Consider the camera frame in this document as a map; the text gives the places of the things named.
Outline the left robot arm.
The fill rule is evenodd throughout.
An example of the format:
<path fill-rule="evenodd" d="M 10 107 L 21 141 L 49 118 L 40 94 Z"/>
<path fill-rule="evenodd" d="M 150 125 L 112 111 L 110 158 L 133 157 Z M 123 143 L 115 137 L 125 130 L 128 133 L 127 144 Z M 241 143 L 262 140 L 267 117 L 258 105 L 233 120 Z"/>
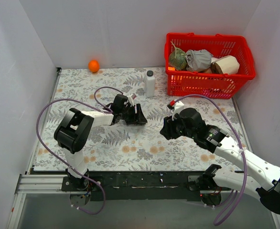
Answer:
<path fill-rule="evenodd" d="M 68 163 L 67 172 L 74 177 L 72 185 L 79 191 L 88 187 L 89 180 L 84 176 L 87 167 L 84 162 L 83 147 L 90 131 L 97 126 L 111 126 L 123 120 L 127 125 L 147 123 L 141 105 L 134 102 L 135 94 L 129 96 L 117 94 L 112 103 L 102 111 L 80 111 L 71 108 L 59 124 L 54 138 L 63 149 Z"/>

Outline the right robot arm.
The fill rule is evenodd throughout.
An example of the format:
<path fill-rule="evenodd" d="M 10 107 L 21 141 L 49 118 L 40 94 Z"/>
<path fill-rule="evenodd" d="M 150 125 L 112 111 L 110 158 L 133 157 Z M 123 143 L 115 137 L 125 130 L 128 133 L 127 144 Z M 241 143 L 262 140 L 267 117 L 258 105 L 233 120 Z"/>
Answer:
<path fill-rule="evenodd" d="M 167 140 L 188 137 L 202 149 L 220 156 L 240 168 L 240 173 L 211 165 L 191 187 L 199 190 L 226 187 L 243 189 L 245 194 L 258 199 L 264 207 L 280 215 L 280 167 L 272 165 L 238 143 L 224 130 L 207 125 L 194 108 L 169 106 L 171 116 L 163 120 L 160 134 Z"/>

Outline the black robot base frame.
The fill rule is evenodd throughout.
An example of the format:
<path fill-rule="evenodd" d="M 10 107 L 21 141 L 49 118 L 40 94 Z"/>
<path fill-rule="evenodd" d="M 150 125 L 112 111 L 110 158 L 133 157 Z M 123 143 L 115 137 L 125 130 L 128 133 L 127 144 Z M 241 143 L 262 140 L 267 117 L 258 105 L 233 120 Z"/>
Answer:
<path fill-rule="evenodd" d="M 63 178 L 62 191 L 80 192 L 86 201 L 180 199 L 219 205 L 228 189 L 204 184 L 201 171 L 92 171 Z"/>

